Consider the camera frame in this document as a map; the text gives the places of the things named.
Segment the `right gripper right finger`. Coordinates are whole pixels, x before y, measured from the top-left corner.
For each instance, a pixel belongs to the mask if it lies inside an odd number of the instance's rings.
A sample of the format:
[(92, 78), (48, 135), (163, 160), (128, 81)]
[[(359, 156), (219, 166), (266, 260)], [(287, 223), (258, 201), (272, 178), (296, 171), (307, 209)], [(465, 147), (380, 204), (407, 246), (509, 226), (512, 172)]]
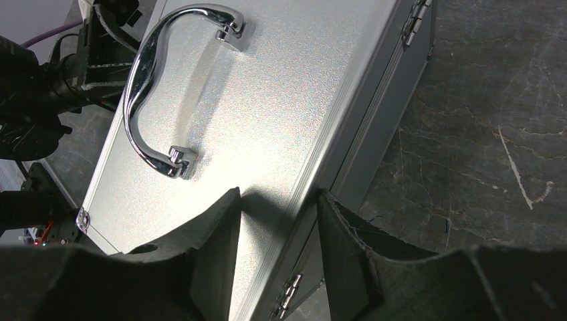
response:
[(333, 320), (565, 320), (566, 248), (470, 245), (438, 254), (317, 196)]

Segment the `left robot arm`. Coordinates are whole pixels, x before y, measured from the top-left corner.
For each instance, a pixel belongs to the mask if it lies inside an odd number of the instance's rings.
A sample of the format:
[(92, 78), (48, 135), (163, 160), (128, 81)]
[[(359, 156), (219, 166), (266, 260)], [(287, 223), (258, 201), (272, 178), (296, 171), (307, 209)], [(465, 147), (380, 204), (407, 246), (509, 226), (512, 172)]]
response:
[(139, 1), (93, 1), (63, 56), (61, 36), (43, 64), (28, 45), (1, 38), (1, 158), (51, 155), (72, 129), (60, 114), (97, 105), (115, 112), (140, 42), (124, 31), (142, 16)]

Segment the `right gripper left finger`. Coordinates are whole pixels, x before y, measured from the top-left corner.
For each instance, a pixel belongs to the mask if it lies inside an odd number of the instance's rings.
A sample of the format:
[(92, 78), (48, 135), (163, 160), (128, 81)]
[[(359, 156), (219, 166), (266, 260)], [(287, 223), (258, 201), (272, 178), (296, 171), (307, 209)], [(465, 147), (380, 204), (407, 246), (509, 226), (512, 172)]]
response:
[(1, 248), (2, 320), (227, 320), (241, 194), (129, 253)]

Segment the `grey metal case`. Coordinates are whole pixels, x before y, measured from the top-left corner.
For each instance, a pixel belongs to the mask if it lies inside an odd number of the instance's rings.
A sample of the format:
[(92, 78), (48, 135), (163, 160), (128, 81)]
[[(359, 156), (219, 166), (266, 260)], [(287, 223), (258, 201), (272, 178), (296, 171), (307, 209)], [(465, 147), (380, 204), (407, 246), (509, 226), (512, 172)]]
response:
[(322, 280), (318, 189), (361, 204), (434, 46), (436, 1), (157, 1), (76, 224), (128, 253), (238, 188), (209, 320), (285, 318)]

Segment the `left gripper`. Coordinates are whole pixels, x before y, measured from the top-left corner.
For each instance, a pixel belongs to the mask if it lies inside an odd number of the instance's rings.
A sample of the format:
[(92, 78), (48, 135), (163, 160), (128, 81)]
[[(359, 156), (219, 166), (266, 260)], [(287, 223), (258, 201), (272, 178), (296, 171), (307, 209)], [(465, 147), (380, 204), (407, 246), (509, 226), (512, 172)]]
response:
[(49, 99), (56, 111), (98, 105), (115, 111), (140, 42), (124, 31), (140, 19), (139, 1), (94, 1), (77, 37), (76, 52), (63, 57), (57, 40), (48, 62)]

